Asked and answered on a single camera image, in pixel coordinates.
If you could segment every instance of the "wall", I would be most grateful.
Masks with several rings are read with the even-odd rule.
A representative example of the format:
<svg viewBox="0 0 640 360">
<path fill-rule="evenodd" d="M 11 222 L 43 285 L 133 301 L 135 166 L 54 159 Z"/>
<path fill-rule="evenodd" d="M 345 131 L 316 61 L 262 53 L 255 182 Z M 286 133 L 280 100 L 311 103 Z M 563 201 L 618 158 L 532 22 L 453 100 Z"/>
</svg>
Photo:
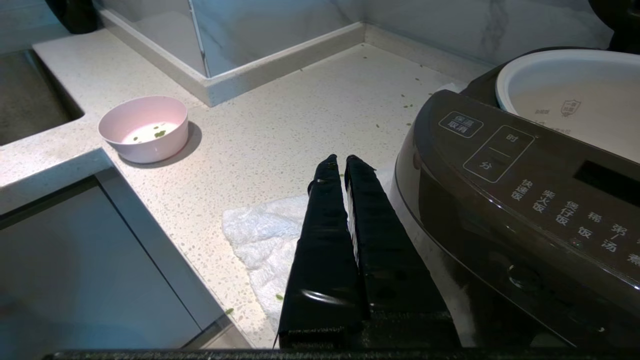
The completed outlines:
<svg viewBox="0 0 640 360">
<path fill-rule="evenodd" d="M 211 76 L 362 20 L 364 0 L 193 0 Z"/>
<path fill-rule="evenodd" d="M 498 64 L 547 46 L 606 48 L 612 31 L 587 0 L 366 0 L 367 21 Z"/>
<path fill-rule="evenodd" d="M 0 54 L 66 36 L 44 0 L 0 0 Z"/>
<path fill-rule="evenodd" d="M 135 30 L 207 75 L 189 0 L 95 0 Z"/>
</svg>

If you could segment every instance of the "white inner pot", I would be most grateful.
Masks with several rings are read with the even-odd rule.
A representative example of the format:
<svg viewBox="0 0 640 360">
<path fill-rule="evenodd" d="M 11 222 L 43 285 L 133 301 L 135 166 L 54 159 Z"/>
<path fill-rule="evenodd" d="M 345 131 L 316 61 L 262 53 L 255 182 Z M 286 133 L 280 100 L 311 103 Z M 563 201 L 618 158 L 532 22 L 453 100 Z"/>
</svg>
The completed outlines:
<svg viewBox="0 0 640 360">
<path fill-rule="evenodd" d="M 640 56 L 553 50 L 507 64 L 500 107 L 640 163 Z"/>
</svg>

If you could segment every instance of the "kitchen countertop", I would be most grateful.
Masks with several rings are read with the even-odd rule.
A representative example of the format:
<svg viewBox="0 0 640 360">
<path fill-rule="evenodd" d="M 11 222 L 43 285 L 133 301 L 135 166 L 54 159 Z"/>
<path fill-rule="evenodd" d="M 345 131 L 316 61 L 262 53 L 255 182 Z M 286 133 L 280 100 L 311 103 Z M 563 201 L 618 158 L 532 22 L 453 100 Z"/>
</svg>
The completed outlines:
<svg viewBox="0 0 640 360">
<path fill-rule="evenodd" d="M 393 161 L 424 101 L 449 76 L 360 44 L 209 108 L 107 30 L 35 50 L 86 115 L 0 147 L 0 215 L 115 167 L 254 347 L 275 333 L 221 229 L 226 209 L 306 193 L 335 153 Z M 189 108 L 191 139 L 168 160 L 135 165 L 97 133 L 101 116 L 145 95 Z"/>
</svg>

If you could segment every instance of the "display screen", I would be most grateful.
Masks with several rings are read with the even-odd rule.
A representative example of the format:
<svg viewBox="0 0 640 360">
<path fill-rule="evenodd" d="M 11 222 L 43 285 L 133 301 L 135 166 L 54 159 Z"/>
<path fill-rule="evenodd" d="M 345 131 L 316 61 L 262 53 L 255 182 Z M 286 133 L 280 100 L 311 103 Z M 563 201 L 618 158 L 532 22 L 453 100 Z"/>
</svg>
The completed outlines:
<svg viewBox="0 0 640 360">
<path fill-rule="evenodd" d="M 640 181 L 591 161 L 585 161 L 573 177 L 640 208 Z"/>
</svg>

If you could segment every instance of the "control panel button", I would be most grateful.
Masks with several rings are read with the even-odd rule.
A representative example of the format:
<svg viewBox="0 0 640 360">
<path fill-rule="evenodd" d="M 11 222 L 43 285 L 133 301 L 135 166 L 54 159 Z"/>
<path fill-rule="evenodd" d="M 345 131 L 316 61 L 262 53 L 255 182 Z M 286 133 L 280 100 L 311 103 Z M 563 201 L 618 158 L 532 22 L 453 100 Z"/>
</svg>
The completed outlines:
<svg viewBox="0 0 640 360">
<path fill-rule="evenodd" d="M 500 126 L 462 167 L 490 183 L 496 183 L 533 140 L 533 136 L 511 126 Z"/>
<path fill-rule="evenodd" d="M 457 111 L 450 112 L 439 122 L 440 126 L 452 131 L 464 138 L 474 136 L 478 130 L 484 125 L 480 120 L 468 117 Z"/>
</svg>

